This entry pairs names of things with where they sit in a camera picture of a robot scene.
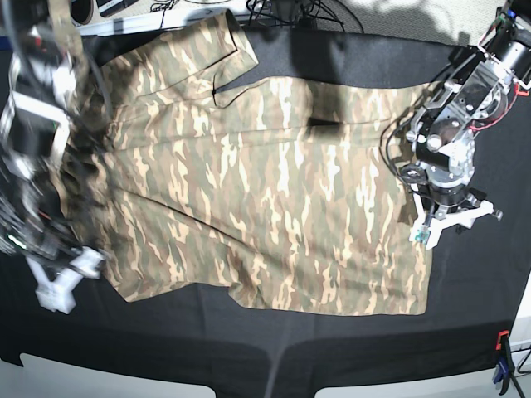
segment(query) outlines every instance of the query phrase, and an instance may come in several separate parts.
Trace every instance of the black cloth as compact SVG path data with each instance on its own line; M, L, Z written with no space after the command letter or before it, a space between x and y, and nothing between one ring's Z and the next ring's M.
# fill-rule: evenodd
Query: black cloth
M260 64L231 86L270 75L364 87L433 80L458 48L380 36L248 30ZM99 38L99 62L153 38ZM7 72L2 70L1 78ZM210 386L217 397L309 397L326 386L412 381L495 364L498 332L512 327L531 264L529 99L477 140L472 187L504 211L471 231L443 232L421 316L335 317L238 306L227 290L194 284L126 303L106 280L83 280L68 316L40 308L23 259L1 257L0 357L22 352L162 381Z

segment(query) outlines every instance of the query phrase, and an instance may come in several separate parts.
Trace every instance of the black table surface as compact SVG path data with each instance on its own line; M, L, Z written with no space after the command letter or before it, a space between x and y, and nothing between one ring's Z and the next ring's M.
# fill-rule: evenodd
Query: black table surface
M431 81L460 49L334 32L247 30L260 64L230 86L287 75L363 87ZM153 33L99 38L98 61ZM9 54L2 54L7 96ZM477 140L472 186L502 211L471 231L445 231L435 248L427 311L420 316L335 317L241 308L227 290L194 284L126 303L106 280L83 280L70 315L40 308L23 259L0 257L0 357L28 353L162 381L210 386L217 397L308 397L326 386L412 381L494 366L530 271L530 102Z

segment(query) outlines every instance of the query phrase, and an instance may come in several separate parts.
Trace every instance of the red wire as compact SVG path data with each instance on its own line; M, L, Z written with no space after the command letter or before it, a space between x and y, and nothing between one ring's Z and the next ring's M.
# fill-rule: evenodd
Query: red wire
M511 103L509 104L509 106L507 107L507 109L505 110L505 112L503 112L502 115L499 118L497 118L494 122L492 122L491 124L487 124L486 126L483 126L483 127L470 126L470 130L481 131L481 130L488 129L489 127L492 127L495 124L497 124L501 119L504 118L504 116L511 110L511 108L513 108L513 105L516 102L516 99L518 98L518 96L519 96L519 85L516 84L514 85L514 97Z

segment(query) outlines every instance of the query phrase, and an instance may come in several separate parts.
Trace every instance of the camouflage fabric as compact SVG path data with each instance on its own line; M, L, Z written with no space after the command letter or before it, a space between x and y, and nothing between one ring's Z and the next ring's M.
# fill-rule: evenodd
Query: camouflage fabric
M248 308L423 313L431 254L408 241L417 215L380 145L426 87L271 77L214 94L255 65L224 12L104 67L112 149L90 185L106 278L127 301L204 283Z

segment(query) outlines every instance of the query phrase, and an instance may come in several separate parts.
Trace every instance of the camouflage shirt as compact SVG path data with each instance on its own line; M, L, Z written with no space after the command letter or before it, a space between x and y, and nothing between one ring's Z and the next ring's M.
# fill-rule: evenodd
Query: camouflage shirt
M204 283L248 308L423 313L431 254L408 241L415 208L380 146L426 87L216 93L257 63L224 12L103 68L112 149L90 186L106 278L127 301Z

